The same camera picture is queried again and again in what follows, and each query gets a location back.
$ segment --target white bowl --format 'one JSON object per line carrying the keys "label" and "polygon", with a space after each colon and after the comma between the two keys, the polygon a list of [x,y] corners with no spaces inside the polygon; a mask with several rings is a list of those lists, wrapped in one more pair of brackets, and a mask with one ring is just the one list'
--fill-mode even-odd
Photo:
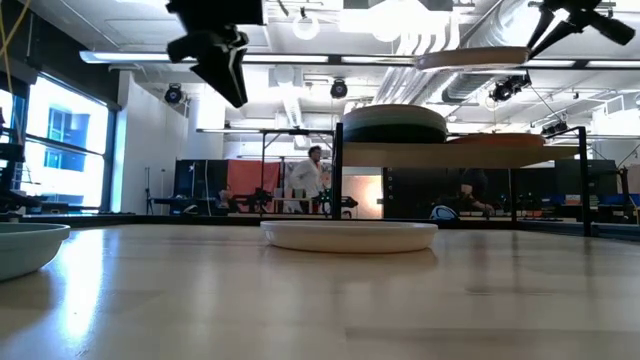
{"label": "white bowl", "polygon": [[46,265],[69,231],[65,225],[0,223],[0,281]]}

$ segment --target white column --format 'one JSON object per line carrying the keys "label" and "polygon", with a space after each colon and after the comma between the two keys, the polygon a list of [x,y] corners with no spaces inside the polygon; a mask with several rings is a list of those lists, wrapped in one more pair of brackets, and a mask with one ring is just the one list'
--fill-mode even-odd
{"label": "white column", "polygon": [[197,132],[197,129],[222,129],[226,101],[211,87],[192,99],[189,105],[189,129],[184,158],[189,160],[218,160],[223,158],[224,135]]}

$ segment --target red curtain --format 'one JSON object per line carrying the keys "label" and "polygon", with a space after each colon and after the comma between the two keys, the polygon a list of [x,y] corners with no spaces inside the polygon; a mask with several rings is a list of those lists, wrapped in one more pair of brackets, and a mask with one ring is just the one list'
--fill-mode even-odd
{"label": "red curtain", "polygon": [[[260,188],[261,161],[229,160],[227,172],[227,185],[232,195],[250,195]],[[274,193],[278,187],[280,175],[280,163],[264,164],[264,190]],[[273,211],[273,204],[267,206],[268,211]],[[242,211],[247,211],[245,206],[240,206]]]}

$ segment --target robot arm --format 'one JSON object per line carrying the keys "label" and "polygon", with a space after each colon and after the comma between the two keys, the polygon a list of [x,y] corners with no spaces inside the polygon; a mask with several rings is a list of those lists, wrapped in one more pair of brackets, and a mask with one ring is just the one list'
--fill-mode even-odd
{"label": "robot arm", "polygon": [[262,0],[171,0],[167,10],[180,19],[187,35],[172,41],[167,53],[173,63],[191,57],[191,70],[233,106],[247,102],[242,59],[249,44],[237,25],[264,25]]}
{"label": "robot arm", "polygon": [[[602,0],[544,0],[540,5],[540,21],[536,27],[528,47],[529,58],[540,55],[543,51],[571,34],[582,33],[588,26],[593,26],[602,35],[620,45],[627,45],[636,35],[636,31],[622,22],[605,17],[595,11]],[[555,12],[565,9],[569,13],[566,21],[560,22],[551,33],[538,42],[551,26]]]}

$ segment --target white plate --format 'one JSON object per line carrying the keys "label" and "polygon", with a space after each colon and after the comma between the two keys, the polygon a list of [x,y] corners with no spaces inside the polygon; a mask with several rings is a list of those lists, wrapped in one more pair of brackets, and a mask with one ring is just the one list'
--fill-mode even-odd
{"label": "white plate", "polygon": [[437,225],[383,221],[264,221],[274,246],[331,253],[384,254],[424,250]]}

